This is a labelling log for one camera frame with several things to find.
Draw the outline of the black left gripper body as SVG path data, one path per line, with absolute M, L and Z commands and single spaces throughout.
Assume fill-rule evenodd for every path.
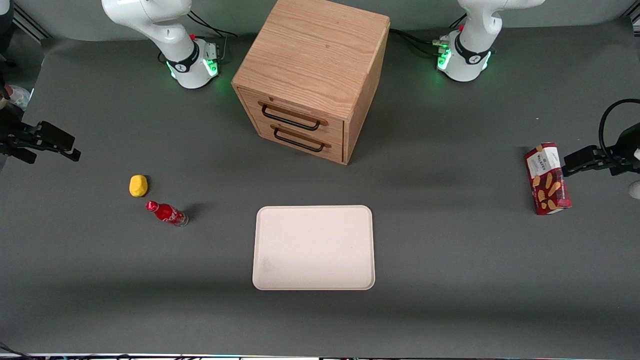
M 617 142 L 609 146 L 611 157 L 610 175 L 618 176 L 624 173 L 640 173 L 640 125 L 635 124 L 622 132 Z

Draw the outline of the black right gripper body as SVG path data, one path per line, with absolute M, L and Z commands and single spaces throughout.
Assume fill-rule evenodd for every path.
M 0 110 L 0 152 L 5 157 L 13 157 L 26 164 L 34 164 L 36 153 L 30 151 L 37 141 L 28 130 L 30 126 L 22 123 L 16 112 L 9 108 Z

